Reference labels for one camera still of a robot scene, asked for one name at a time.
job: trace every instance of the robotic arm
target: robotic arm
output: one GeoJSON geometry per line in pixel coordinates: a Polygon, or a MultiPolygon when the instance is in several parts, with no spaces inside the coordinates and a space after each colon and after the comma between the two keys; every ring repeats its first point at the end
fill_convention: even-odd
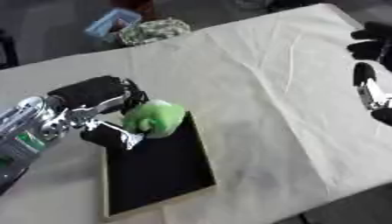
{"type": "Polygon", "coordinates": [[[102,76],[33,96],[0,114],[0,193],[20,178],[48,148],[70,129],[89,142],[130,150],[144,133],[129,133],[99,114],[126,111],[148,101],[131,80],[102,76]]]}
{"type": "MultiPolygon", "coordinates": [[[[392,27],[369,22],[363,30],[354,31],[353,39],[361,42],[351,44],[347,50],[357,60],[374,60],[392,71],[392,27]]],[[[385,94],[376,84],[375,70],[360,62],[353,72],[353,85],[357,88],[365,108],[379,122],[392,126],[392,94],[385,94]]]]}

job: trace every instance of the patterned cloth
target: patterned cloth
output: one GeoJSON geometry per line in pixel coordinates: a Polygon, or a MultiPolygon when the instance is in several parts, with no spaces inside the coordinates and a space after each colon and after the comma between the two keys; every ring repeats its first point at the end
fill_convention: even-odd
{"type": "Polygon", "coordinates": [[[140,46],[189,32],[191,27],[188,24],[169,17],[122,29],[119,37],[126,46],[140,46]]]}

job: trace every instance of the black tray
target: black tray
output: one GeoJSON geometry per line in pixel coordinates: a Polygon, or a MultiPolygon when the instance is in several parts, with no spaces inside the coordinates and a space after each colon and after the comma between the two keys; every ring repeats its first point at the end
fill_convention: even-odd
{"type": "Polygon", "coordinates": [[[145,139],[129,151],[106,149],[105,217],[215,184],[191,113],[166,138],[145,139]]]}

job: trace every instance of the table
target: table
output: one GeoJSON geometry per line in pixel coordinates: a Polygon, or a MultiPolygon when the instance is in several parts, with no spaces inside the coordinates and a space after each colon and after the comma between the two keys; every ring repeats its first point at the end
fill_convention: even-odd
{"type": "MultiPolygon", "coordinates": [[[[319,4],[21,66],[0,73],[0,109],[99,75],[131,78],[193,112],[217,186],[116,223],[271,223],[392,179],[392,129],[352,87],[355,27],[319,4]]],[[[0,199],[0,220],[98,223],[100,152],[71,133],[0,199]]]]}

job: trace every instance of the green plush toy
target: green plush toy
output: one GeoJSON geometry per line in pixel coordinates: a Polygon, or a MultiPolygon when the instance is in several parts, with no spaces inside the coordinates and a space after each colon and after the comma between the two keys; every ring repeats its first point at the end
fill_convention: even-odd
{"type": "Polygon", "coordinates": [[[138,105],[125,114],[122,126],[130,133],[145,132],[147,137],[168,137],[182,123],[183,107],[166,101],[154,100],[138,105]]]}

